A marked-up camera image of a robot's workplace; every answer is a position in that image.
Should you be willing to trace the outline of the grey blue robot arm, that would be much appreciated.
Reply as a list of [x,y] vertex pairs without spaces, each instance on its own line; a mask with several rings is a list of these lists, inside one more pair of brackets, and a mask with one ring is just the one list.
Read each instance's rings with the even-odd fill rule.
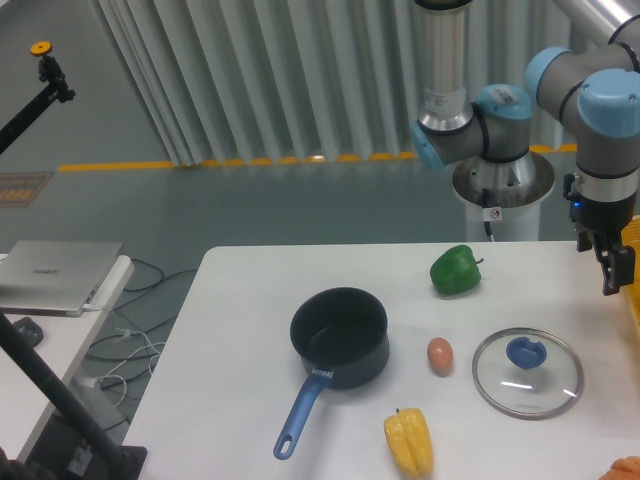
[[433,51],[425,101],[411,136],[428,166],[456,164],[459,196],[482,208],[531,204],[552,184],[553,170],[529,151],[532,110],[539,107],[576,140],[576,169],[563,195],[579,251],[593,251],[603,291],[633,282],[635,250],[622,231],[639,186],[639,9],[630,1],[563,1],[560,9],[595,43],[576,54],[539,52],[522,87],[494,84],[467,98],[470,5],[419,3]]

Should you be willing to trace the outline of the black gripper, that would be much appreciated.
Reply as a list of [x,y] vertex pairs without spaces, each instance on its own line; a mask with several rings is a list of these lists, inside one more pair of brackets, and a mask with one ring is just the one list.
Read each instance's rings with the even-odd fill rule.
[[634,212],[634,173],[601,178],[586,172],[566,174],[563,196],[577,233],[576,249],[602,251],[603,294],[617,294],[635,279],[635,250],[621,232]]

